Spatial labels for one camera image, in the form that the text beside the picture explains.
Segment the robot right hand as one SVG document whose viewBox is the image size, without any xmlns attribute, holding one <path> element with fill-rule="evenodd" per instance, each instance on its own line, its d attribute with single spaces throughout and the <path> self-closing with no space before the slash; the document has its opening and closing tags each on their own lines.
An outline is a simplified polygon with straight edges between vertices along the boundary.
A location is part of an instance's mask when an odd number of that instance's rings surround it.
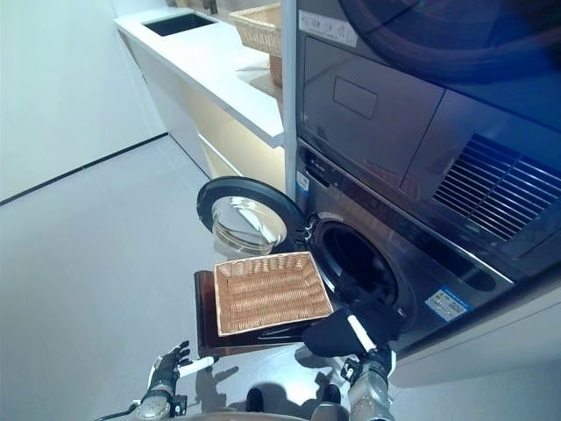
<svg viewBox="0 0 561 421">
<path fill-rule="evenodd" d="M 354 332 L 356 338 L 358 339 L 360 345 L 364 348 L 367 354 L 377 353 L 380 354 L 382 352 L 382 346 L 376 345 L 372 339 L 368 336 L 365 327 L 359 322 L 356 316 L 350 315 L 347 317 L 347 322 L 350 325 L 352 331 Z M 396 353 L 391 348 L 389 350 L 389 369 L 387 376 L 390 376 L 396 366 Z"/>
</svg>

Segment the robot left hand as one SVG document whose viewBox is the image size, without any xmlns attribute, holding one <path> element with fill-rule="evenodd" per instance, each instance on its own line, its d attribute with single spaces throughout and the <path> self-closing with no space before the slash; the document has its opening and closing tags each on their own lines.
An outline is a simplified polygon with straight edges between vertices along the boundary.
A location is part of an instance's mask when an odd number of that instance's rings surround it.
<svg viewBox="0 0 561 421">
<path fill-rule="evenodd" d="M 179 379 L 196 374 L 218 362 L 219 358 L 216 356 L 191 360 L 189 346 L 188 340 L 182 341 L 169 353 L 156 359 L 148 377 L 149 389 L 161 384 L 167 384 L 169 387 L 175 386 Z"/>
</svg>

